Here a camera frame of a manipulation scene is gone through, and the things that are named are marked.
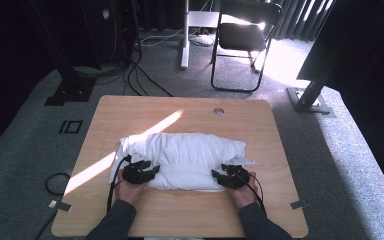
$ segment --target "chair backrest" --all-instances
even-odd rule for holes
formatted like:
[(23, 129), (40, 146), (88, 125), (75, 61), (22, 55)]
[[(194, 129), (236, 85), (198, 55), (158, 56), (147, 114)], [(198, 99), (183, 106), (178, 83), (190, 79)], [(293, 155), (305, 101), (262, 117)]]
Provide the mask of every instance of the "chair backrest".
[(227, 14), (250, 23), (276, 25), (282, 17), (282, 7), (266, 2), (231, 2), (222, 7), (220, 16)]

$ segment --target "chair seat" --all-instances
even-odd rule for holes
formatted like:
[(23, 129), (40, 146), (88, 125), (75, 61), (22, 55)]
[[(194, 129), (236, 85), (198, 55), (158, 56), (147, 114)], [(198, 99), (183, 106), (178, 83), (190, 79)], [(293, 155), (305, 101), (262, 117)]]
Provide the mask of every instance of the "chair seat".
[(260, 52), (266, 49), (267, 36), (257, 25), (222, 23), (219, 34), (219, 44), (224, 49)]

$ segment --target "black metal base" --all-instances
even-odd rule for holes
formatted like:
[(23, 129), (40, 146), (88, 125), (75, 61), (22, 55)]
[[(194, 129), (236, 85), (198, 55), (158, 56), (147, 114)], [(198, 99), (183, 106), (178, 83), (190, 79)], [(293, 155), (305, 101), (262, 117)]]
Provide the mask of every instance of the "black metal base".
[(307, 106), (302, 104), (300, 100), (300, 95), (304, 92), (304, 88), (287, 88), (289, 96), (291, 97), (292, 103), (294, 105), (296, 112), (313, 112), (313, 113), (321, 113), (324, 116), (333, 114), (332, 108), (326, 106), (323, 97), (320, 95), (317, 98), (317, 101), (313, 103), (311, 106)]
[(68, 91), (64, 80), (59, 85), (54, 96), (46, 100), (45, 106), (64, 106), (65, 102), (87, 102), (95, 86), (95, 78), (78, 77), (81, 81), (79, 87)]

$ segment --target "gray carpet floor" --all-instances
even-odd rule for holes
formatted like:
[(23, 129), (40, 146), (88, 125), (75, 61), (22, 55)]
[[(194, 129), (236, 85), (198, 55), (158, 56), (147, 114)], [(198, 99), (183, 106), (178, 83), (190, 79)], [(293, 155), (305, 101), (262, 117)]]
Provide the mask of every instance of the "gray carpet floor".
[[(211, 42), (207, 37), (195, 40)], [(304, 239), (384, 239), (384, 176), (340, 94), (323, 89), (321, 96), (334, 113), (329, 116), (297, 113), (289, 99), (286, 88), (308, 84), (296, 76), (311, 46), (298, 40), (273, 41), (263, 83), (253, 94), (221, 92), (210, 86), (212, 47), (191, 44), (189, 68), (181, 70), (180, 41), (143, 46), (139, 66), (176, 97), (270, 103), (300, 199), (310, 203), (304, 208), (309, 227)], [(246, 61), (221, 61), (217, 76), (228, 86), (257, 78)], [(84, 67), (79, 70), (93, 72)], [(141, 94), (166, 96), (138, 74), (146, 93), (139, 88), (136, 71), (131, 80)], [(123, 77), (105, 77), (98, 79), (88, 102), (44, 106), (60, 81), (53, 71), (38, 83), (0, 138), (0, 239), (57, 239), (50, 231), (52, 222), (38, 236), (55, 212), (48, 207), (50, 201), (61, 199), (46, 191), (45, 180), (58, 172), (71, 173), (101, 96), (136, 95), (128, 84), (125, 88)], [(60, 133), (64, 121), (83, 124), (77, 134)], [(53, 187), (63, 190), (65, 184), (64, 179), (57, 179)]]

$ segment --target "hand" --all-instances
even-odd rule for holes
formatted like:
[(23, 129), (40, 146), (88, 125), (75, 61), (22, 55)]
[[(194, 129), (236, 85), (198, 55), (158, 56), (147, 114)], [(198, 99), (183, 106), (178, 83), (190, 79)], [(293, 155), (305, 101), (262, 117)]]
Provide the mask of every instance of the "hand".
[[(118, 171), (118, 179), (123, 179), (123, 170)], [(132, 205), (139, 199), (142, 190), (148, 182), (142, 184), (131, 184), (124, 180), (115, 187), (115, 197), (120, 200), (124, 200)]]
[[(255, 172), (249, 172), (249, 174), (254, 177), (256, 176)], [(258, 193), (257, 185), (255, 185), (255, 178), (250, 177), (248, 184), (255, 190), (256, 193)], [(230, 193), (230, 195), (232, 195), (233, 200), (239, 209), (257, 201), (255, 194), (246, 185), (238, 189), (226, 188), (226, 190)]]

